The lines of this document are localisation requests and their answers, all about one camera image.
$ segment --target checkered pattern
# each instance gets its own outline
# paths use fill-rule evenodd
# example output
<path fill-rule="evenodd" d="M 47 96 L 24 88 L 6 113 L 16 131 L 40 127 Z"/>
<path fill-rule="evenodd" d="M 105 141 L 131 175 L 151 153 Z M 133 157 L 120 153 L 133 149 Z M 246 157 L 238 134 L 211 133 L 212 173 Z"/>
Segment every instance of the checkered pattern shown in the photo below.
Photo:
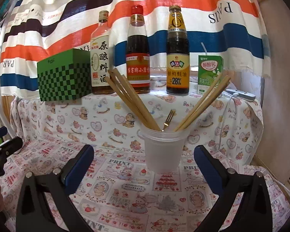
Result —
<path fill-rule="evenodd" d="M 38 74 L 41 101 L 75 100 L 91 93 L 90 64 L 69 64 Z"/>

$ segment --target screw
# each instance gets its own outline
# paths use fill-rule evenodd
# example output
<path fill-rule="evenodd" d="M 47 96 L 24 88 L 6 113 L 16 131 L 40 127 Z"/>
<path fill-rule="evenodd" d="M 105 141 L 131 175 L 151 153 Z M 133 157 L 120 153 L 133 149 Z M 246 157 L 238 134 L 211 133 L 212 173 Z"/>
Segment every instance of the screw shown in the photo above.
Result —
<path fill-rule="evenodd" d="M 33 172 L 26 173 L 26 178 L 30 178 L 31 176 L 33 176 Z"/>
<path fill-rule="evenodd" d="M 231 167 L 229 167 L 229 168 L 227 169 L 227 172 L 228 172 L 229 174 L 235 174 L 235 173 L 236 173 L 236 171 L 235 171 L 233 168 L 231 168 Z"/>
<path fill-rule="evenodd" d="M 256 172 L 256 174 L 259 178 L 263 177 L 263 174 L 260 171 Z"/>
<path fill-rule="evenodd" d="M 57 175 L 57 174 L 60 174 L 61 173 L 61 169 L 59 167 L 56 167 L 54 170 L 53 170 L 53 174 Z"/>

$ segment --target striped curtain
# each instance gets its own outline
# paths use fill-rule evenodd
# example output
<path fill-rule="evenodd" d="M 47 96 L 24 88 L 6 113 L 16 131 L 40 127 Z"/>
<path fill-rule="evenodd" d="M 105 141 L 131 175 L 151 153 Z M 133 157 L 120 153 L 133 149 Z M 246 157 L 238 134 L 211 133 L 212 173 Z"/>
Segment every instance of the striped curtain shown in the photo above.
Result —
<path fill-rule="evenodd" d="M 18 0 L 2 45 L 1 93 L 37 97 L 37 62 L 71 48 L 89 50 L 101 10 L 110 12 L 114 64 L 124 71 L 133 4 L 144 7 L 151 67 L 166 67 L 169 6 L 177 4 L 188 31 L 191 66 L 204 54 L 203 42 L 209 55 L 223 57 L 226 69 L 269 75 L 266 30 L 256 0 Z"/>

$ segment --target translucent plastic container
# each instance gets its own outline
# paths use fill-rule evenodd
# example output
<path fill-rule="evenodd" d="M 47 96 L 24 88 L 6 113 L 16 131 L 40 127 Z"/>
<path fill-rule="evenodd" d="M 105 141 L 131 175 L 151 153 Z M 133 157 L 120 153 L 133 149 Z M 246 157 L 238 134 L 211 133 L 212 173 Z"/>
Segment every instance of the translucent plastic container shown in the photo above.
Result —
<path fill-rule="evenodd" d="M 177 170 L 183 146 L 190 128 L 183 131 L 158 132 L 141 126 L 141 134 L 145 141 L 147 168 L 155 173 L 170 173 Z"/>

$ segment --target table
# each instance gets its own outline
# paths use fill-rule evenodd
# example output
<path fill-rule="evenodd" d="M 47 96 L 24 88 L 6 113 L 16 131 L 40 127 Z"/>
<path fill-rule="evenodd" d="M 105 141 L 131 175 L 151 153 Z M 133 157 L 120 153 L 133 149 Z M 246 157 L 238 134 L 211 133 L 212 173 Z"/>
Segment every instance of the table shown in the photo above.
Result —
<path fill-rule="evenodd" d="M 12 232 L 25 173 L 32 171 L 40 175 L 62 168 L 83 146 L 84 143 L 43 134 L 42 139 L 26 142 L 19 155 L 8 158 L 0 185 L 10 215 L 7 226 Z M 128 152 L 103 144 L 94 146 L 95 158 L 70 198 L 96 232 L 192 232 L 218 198 L 192 156 L 183 155 L 176 172 L 160 175 L 147 169 L 143 149 Z M 262 167 L 242 166 L 227 159 L 214 147 L 209 151 L 226 168 L 249 175 L 256 171 L 264 174 L 272 206 L 273 231 L 277 231 L 289 217 L 290 205 L 269 173 Z M 241 197 L 238 194 L 222 228 L 231 224 Z M 46 198 L 57 224 L 67 229 L 51 196 L 47 194 Z"/>
<path fill-rule="evenodd" d="M 190 83 L 187 96 L 166 94 L 164 80 L 151 82 L 151 92 L 140 97 L 158 120 L 165 120 L 170 110 L 175 109 L 172 121 L 180 122 L 201 97 L 196 93 L 197 83 L 194 82 Z M 198 118 L 186 140 L 185 155 L 192 156 L 191 149 L 203 144 L 220 150 L 241 165 L 251 162 L 263 133 L 261 107 L 258 101 L 234 98 L 228 102 L 225 96 L 215 100 Z M 89 94 L 76 101 L 63 102 L 16 98 L 11 105 L 11 122 L 16 133 L 26 141 L 50 134 L 75 142 L 104 144 L 123 152 L 135 152 L 144 147 L 139 133 L 140 121 L 116 93 Z"/>

